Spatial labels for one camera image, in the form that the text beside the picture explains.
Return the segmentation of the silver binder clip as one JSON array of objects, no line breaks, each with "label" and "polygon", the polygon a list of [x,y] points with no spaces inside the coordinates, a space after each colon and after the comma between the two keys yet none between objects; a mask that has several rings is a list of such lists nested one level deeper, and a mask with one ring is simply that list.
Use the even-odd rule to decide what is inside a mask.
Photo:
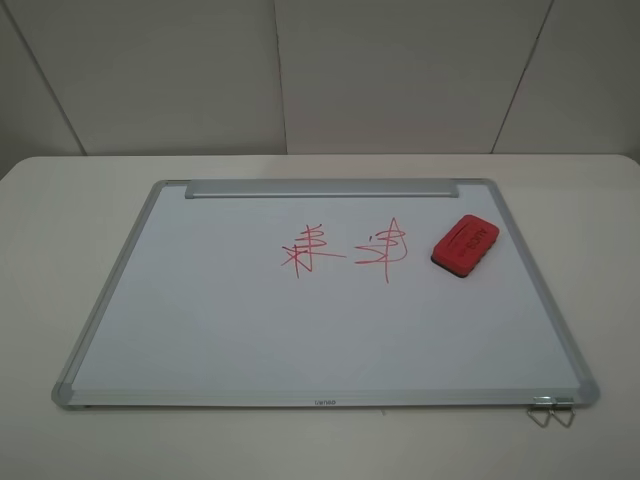
[{"label": "silver binder clip", "polygon": [[569,429],[576,417],[575,407],[575,402],[570,397],[535,397],[527,409],[527,416],[540,428],[547,428],[551,421],[555,421]]}]

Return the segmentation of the grey pen tray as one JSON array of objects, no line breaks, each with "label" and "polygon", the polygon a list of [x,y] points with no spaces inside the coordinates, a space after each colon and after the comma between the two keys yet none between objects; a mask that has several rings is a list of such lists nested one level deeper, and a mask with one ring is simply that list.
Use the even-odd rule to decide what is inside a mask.
[{"label": "grey pen tray", "polygon": [[448,179],[192,180],[186,199],[208,198],[457,198]]}]

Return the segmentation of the red whiteboard eraser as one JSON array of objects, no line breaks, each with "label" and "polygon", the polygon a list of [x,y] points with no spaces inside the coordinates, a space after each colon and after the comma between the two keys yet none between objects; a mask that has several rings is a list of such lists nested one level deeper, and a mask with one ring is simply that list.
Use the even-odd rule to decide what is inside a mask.
[{"label": "red whiteboard eraser", "polygon": [[475,215],[464,215],[435,245],[431,261],[459,277],[467,277],[495,244],[500,229]]}]

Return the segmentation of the white whiteboard with aluminium frame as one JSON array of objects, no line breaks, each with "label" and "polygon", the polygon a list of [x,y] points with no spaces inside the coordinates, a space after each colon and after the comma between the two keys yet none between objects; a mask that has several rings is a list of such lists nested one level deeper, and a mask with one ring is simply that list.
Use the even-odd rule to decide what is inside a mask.
[{"label": "white whiteboard with aluminium frame", "polygon": [[[52,390],[88,407],[590,405],[599,389],[497,185],[457,198],[186,199],[157,182]],[[500,229],[459,278],[432,250]]]}]

